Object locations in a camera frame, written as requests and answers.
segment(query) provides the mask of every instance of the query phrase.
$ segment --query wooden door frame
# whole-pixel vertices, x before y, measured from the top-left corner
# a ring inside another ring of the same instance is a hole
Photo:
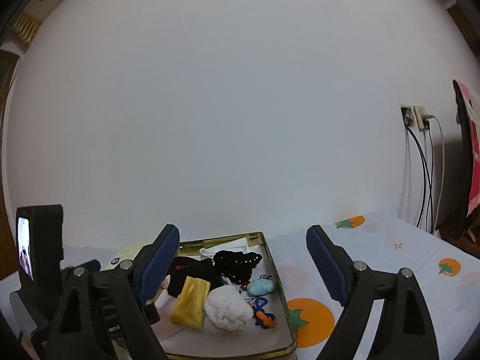
[[[0,62],[7,62],[9,64],[6,77],[2,79],[0,76],[0,280],[18,270],[15,242],[11,234],[7,209],[5,207],[1,165],[5,107],[19,59],[20,57],[12,52],[0,50]]]

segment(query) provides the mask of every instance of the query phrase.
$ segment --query blue gripper pad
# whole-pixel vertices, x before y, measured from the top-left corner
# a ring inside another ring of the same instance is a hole
[[[319,225],[307,230],[307,249],[333,300],[345,306],[353,287],[352,259],[340,246],[334,245]]]
[[[179,245],[179,230],[174,225],[166,225],[153,244],[144,246],[135,257],[132,286],[140,304],[157,294]]]

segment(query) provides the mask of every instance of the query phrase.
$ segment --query yellow cloth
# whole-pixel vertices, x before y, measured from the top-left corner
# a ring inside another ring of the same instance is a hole
[[[202,330],[203,319],[205,318],[203,303],[209,289],[210,282],[187,276],[170,320]]]

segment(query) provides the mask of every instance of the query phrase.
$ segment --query phone screen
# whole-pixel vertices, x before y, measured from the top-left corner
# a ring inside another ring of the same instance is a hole
[[[27,218],[18,218],[18,259],[20,266],[33,280],[32,258],[30,256],[30,226]]]

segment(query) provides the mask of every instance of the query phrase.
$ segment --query rolled white towel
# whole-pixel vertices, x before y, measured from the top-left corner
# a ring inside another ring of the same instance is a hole
[[[245,330],[254,317],[254,310],[234,286],[212,290],[205,299],[203,308],[217,328],[229,332]]]

